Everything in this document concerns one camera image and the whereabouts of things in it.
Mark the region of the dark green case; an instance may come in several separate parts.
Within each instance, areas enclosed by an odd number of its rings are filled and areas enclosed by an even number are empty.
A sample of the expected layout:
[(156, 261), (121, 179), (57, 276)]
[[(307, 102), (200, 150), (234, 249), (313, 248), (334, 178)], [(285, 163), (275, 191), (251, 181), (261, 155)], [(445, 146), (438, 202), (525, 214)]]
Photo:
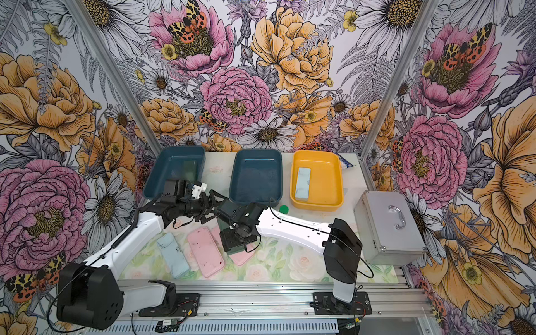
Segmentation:
[(182, 162), (181, 178), (191, 183), (197, 181), (197, 160), (185, 160)]

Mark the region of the dark teal tray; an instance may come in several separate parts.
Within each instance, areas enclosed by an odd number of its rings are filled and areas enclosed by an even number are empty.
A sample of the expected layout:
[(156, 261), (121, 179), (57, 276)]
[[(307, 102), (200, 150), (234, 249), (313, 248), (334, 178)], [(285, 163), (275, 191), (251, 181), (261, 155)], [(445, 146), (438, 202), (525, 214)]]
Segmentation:
[(185, 160), (197, 160), (197, 181), (200, 181), (205, 166), (205, 153), (205, 148), (201, 146), (166, 147), (159, 154), (147, 178), (144, 197), (148, 200), (155, 199), (163, 192), (167, 180), (182, 180), (181, 168)]
[(283, 195), (283, 159), (275, 149), (243, 149), (234, 158), (229, 198), (274, 207)]

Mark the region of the yellow plastic tray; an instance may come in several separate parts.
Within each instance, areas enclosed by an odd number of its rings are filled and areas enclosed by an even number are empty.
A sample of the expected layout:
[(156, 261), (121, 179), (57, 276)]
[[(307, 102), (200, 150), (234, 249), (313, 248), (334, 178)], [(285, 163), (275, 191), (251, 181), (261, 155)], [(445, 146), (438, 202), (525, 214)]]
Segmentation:
[[(310, 168), (311, 180), (307, 201), (295, 199), (298, 168)], [(298, 209), (334, 212), (344, 203), (343, 177), (339, 157), (330, 152), (299, 150), (293, 154), (290, 199)]]

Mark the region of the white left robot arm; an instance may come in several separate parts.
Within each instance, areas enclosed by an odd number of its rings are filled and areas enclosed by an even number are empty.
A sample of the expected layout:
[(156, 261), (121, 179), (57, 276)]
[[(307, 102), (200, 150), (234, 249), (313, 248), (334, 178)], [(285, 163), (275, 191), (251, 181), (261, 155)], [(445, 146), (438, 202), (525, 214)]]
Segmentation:
[(118, 317), (144, 308), (177, 311), (174, 283), (149, 280), (120, 286), (121, 273), (138, 252), (180, 217), (206, 223), (227, 197), (199, 181), (167, 180), (162, 194), (135, 210), (131, 223), (84, 262), (70, 262), (59, 274), (56, 312), (61, 322), (106, 329)]

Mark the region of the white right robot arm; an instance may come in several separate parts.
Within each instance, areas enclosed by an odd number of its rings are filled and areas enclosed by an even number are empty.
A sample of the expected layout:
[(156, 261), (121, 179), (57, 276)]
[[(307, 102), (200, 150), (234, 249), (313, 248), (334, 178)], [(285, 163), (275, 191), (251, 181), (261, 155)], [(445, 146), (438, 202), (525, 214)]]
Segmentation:
[(239, 206), (229, 200), (214, 210), (221, 229), (225, 251), (250, 253), (264, 237), (286, 240), (322, 255), (327, 274), (334, 287), (332, 300), (348, 307), (353, 303), (362, 243), (350, 226), (341, 219), (318, 223), (280, 213), (265, 205), (251, 203)]

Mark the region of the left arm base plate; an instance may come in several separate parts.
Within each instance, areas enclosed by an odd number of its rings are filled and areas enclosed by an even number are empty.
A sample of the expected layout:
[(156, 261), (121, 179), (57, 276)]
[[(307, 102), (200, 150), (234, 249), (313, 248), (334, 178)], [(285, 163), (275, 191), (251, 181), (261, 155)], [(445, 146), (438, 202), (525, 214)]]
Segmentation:
[(163, 317), (195, 317), (198, 314), (200, 305), (200, 294), (198, 293), (177, 293), (174, 304), (171, 307), (164, 305), (158, 307), (148, 307), (138, 312), (142, 318), (163, 318)]

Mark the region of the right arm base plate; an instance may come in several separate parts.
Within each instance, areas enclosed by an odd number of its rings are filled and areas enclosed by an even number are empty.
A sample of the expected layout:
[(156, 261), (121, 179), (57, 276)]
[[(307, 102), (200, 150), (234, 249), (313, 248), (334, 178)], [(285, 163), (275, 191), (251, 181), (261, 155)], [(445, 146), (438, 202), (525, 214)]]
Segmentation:
[(315, 315), (371, 315), (373, 313), (371, 300), (366, 292), (356, 290), (350, 303), (336, 299), (331, 292), (313, 294), (309, 306)]

